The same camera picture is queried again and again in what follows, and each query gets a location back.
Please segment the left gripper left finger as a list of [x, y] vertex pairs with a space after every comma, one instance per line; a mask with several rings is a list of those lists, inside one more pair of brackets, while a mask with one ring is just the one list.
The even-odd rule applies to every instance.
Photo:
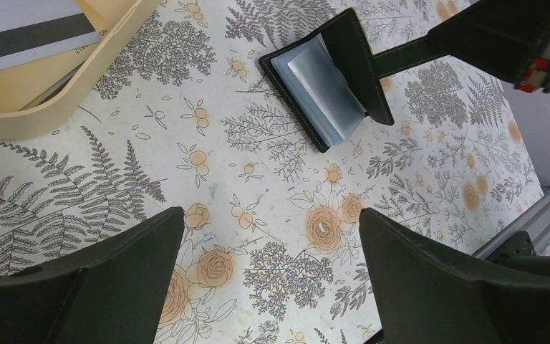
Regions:
[[153, 342], [183, 232], [183, 210], [171, 207], [0, 277], [0, 343]]

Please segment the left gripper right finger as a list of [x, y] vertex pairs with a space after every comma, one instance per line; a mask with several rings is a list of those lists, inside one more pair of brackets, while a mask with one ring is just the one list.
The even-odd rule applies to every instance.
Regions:
[[370, 208], [360, 239], [382, 324], [373, 343], [550, 343], [550, 277], [459, 252]]

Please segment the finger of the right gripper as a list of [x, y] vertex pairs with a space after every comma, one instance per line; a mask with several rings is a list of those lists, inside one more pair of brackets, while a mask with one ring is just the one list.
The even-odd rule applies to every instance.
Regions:
[[446, 56], [427, 36], [398, 45], [372, 56], [372, 67], [382, 79]]

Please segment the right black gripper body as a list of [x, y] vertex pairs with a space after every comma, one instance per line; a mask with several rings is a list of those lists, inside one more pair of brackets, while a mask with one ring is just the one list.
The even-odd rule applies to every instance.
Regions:
[[550, 93], [550, 0], [477, 1], [428, 32], [442, 52], [526, 93]]

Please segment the black card holder wallet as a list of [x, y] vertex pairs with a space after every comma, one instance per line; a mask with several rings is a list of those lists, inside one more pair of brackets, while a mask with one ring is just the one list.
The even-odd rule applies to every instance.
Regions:
[[345, 9], [306, 37], [259, 59], [264, 74], [321, 153], [364, 118], [393, 125], [356, 12]]

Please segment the grey striped credit card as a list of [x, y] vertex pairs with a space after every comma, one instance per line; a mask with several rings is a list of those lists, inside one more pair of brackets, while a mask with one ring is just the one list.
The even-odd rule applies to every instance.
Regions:
[[77, 1], [0, 1], [0, 70], [99, 38]]

